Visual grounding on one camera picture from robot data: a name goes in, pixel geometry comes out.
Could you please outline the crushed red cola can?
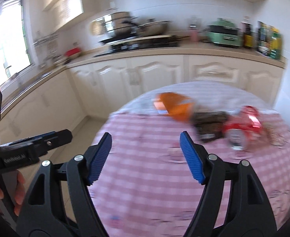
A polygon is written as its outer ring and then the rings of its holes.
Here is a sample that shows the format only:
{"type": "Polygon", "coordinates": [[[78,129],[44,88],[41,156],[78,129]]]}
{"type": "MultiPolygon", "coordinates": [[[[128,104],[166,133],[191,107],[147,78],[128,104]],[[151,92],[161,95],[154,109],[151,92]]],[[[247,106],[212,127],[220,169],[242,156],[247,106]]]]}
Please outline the crushed red cola can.
{"type": "Polygon", "coordinates": [[[263,132],[259,111],[253,106],[244,106],[236,115],[229,116],[223,125],[224,137],[233,150],[243,151],[263,132]]]}

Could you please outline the crushed orange soda can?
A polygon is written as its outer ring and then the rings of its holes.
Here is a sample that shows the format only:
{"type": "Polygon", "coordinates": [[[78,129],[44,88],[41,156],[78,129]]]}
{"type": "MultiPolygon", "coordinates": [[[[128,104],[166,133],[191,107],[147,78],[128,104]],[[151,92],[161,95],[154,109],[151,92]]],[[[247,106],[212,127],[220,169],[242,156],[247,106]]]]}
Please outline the crushed orange soda can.
{"type": "Polygon", "coordinates": [[[190,120],[195,102],[188,96],[166,92],[157,94],[153,99],[153,105],[159,114],[185,122],[190,120]]]}

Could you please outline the kitchen window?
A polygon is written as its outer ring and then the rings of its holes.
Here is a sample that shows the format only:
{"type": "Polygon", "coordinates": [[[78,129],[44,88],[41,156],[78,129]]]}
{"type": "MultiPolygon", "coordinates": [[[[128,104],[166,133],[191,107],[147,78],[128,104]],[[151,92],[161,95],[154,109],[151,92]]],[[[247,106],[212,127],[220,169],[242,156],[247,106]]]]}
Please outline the kitchen window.
{"type": "Polygon", "coordinates": [[[30,65],[22,0],[0,1],[0,86],[30,65]]]}

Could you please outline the cream lower cabinets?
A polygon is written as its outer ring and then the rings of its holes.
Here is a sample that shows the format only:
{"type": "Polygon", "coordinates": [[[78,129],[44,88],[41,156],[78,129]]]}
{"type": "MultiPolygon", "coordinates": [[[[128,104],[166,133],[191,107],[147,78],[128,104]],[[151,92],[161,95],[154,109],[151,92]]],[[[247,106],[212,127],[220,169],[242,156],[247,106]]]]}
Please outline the cream lower cabinets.
{"type": "Polygon", "coordinates": [[[198,80],[245,90],[273,106],[284,71],[282,63],[208,55],[141,56],[59,67],[2,111],[0,142],[75,130],[86,117],[105,119],[148,91],[198,80]]]}

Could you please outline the red patterned stick wrapper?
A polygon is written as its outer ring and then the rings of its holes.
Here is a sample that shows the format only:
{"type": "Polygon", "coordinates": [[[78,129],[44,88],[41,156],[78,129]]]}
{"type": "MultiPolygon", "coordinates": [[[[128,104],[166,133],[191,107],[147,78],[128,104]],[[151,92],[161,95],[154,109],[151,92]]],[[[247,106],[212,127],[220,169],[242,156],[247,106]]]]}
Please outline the red patterned stick wrapper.
{"type": "Polygon", "coordinates": [[[284,137],[274,129],[273,125],[271,125],[268,122],[265,122],[263,124],[263,127],[265,130],[267,139],[271,145],[276,146],[278,148],[282,148],[286,144],[284,137]]]}

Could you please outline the black snack wrapper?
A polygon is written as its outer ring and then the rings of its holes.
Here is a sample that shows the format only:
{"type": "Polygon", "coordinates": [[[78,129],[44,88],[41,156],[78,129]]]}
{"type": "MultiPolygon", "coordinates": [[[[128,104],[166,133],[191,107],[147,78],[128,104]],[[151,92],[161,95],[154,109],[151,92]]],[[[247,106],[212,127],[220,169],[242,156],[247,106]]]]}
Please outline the black snack wrapper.
{"type": "Polygon", "coordinates": [[[208,143],[224,137],[224,123],[228,118],[228,113],[223,111],[195,112],[191,117],[191,123],[196,129],[199,141],[208,143]]]}

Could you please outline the pink checkered tablecloth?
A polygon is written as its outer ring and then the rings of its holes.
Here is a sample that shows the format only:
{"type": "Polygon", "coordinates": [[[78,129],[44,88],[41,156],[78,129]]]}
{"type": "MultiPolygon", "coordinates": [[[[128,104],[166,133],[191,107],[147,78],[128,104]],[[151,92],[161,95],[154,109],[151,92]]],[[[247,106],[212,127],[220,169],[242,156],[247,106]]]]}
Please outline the pink checkered tablecloth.
{"type": "MultiPolygon", "coordinates": [[[[276,130],[279,145],[263,136],[245,152],[225,139],[205,148],[224,161],[250,161],[281,226],[290,209],[290,130],[278,114],[262,120],[276,130]]],[[[180,149],[183,131],[197,139],[191,125],[166,116],[117,113],[97,133],[95,143],[110,133],[112,148],[89,193],[110,236],[183,236],[203,193],[180,149]]]]}

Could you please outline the red bowl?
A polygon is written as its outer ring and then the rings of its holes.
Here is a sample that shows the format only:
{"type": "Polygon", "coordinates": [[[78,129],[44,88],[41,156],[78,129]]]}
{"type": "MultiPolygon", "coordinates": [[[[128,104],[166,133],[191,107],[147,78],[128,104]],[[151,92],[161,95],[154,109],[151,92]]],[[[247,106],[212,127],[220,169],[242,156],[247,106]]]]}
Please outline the red bowl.
{"type": "Polygon", "coordinates": [[[71,50],[66,51],[64,55],[67,58],[75,59],[75,58],[78,58],[81,55],[81,53],[82,53],[82,50],[78,47],[75,47],[71,50]]]}

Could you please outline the hanging utensil rack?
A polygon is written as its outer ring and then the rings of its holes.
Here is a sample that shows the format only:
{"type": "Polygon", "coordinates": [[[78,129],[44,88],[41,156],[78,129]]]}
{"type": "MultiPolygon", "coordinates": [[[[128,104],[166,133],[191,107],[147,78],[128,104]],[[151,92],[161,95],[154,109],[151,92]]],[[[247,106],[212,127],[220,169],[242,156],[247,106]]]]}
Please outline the hanging utensil rack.
{"type": "Polygon", "coordinates": [[[51,67],[54,65],[58,54],[58,34],[52,33],[43,36],[40,31],[34,40],[33,47],[39,62],[39,67],[51,67]]]}

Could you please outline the black gas stove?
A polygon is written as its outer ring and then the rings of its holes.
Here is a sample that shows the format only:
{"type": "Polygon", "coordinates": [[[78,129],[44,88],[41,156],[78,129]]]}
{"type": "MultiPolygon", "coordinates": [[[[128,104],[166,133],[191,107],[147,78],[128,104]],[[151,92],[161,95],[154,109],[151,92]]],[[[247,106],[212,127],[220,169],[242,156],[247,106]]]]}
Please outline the black gas stove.
{"type": "Polygon", "coordinates": [[[130,38],[123,41],[113,42],[108,46],[107,50],[94,55],[94,57],[129,52],[140,49],[178,47],[179,41],[180,38],[176,35],[157,35],[144,38],[130,38]]]}

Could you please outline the stainless steel stock pot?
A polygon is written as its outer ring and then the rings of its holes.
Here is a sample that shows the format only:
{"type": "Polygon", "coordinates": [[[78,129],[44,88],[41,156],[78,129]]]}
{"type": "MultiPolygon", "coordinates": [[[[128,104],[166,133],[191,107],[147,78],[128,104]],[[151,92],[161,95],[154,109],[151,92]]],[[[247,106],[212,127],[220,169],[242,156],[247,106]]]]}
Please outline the stainless steel stock pot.
{"type": "Polygon", "coordinates": [[[130,12],[114,12],[100,18],[101,25],[105,30],[105,34],[109,38],[122,37],[133,32],[132,22],[136,17],[130,12]]]}

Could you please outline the steel frying pan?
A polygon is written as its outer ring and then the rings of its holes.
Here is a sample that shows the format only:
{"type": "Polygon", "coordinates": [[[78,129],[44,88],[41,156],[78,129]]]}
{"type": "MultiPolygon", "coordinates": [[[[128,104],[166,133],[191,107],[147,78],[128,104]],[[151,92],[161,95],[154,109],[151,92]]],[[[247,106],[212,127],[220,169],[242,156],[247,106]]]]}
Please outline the steel frying pan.
{"type": "Polygon", "coordinates": [[[156,36],[156,35],[165,34],[171,22],[168,20],[165,20],[165,21],[149,22],[142,25],[138,25],[134,22],[124,20],[122,21],[122,23],[133,26],[135,28],[135,32],[137,36],[146,37],[146,36],[156,36]]]}

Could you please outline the green yellow oil bottle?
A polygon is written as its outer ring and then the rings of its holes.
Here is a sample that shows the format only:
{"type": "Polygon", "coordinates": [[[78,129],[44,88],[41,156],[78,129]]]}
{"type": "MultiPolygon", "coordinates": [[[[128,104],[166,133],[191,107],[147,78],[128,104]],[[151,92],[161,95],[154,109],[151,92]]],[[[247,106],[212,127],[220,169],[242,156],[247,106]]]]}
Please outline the green yellow oil bottle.
{"type": "Polygon", "coordinates": [[[270,27],[270,53],[272,59],[280,60],[282,55],[282,35],[276,27],[270,27]]]}

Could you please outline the dark green glass bottle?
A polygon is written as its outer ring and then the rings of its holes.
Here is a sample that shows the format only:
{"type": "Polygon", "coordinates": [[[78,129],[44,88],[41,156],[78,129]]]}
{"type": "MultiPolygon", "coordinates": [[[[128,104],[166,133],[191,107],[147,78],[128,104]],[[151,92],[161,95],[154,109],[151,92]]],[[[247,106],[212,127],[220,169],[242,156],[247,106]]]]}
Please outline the dark green glass bottle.
{"type": "Polygon", "coordinates": [[[260,21],[258,21],[257,30],[257,51],[265,56],[268,56],[269,54],[267,27],[260,21]]]}

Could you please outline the green electric cooker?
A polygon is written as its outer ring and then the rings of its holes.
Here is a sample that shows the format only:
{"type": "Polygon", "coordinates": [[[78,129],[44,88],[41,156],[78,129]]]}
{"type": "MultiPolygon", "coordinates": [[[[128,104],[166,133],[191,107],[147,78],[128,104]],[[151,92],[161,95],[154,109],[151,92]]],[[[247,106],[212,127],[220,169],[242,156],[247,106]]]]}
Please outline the green electric cooker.
{"type": "Polygon", "coordinates": [[[208,26],[209,41],[215,45],[238,48],[242,46],[239,29],[229,20],[218,18],[208,26]]]}

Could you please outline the pink utensil cup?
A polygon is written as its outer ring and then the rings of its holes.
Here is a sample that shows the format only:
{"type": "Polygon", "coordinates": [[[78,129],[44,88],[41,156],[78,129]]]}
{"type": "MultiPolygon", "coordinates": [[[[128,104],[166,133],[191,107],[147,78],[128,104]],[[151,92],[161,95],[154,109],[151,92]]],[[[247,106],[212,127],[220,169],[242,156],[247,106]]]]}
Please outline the pink utensil cup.
{"type": "Polygon", "coordinates": [[[199,23],[196,17],[192,16],[189,20],[189,32],[191,35],[192,42],[198,42],[198,28],[199,23]]]}

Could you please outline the dark soy sauce bottle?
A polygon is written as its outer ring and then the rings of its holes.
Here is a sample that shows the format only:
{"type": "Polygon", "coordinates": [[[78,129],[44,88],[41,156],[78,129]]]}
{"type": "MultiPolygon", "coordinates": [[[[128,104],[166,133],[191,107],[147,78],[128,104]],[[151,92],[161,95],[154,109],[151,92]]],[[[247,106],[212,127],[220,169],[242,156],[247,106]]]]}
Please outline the dark soy sauce bottle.
{"type": "Polygon", "coordinates": [[[252,24],[248,16],[244,16],[242,21],[242,33],[243,33],[243,47],[247,49],[253,48],[254,37],[252,32],[252,24]]]}

